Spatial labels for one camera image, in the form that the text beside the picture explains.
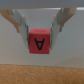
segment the red block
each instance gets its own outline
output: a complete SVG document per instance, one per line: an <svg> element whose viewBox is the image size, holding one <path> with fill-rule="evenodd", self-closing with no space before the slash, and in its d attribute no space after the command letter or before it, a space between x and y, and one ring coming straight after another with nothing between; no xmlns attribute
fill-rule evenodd
<svg viewBox="0 0 84 84"><path fill-rule="evenodd" d="M29 53L50 53L50 29L31 29L29 32Z"/></svg>

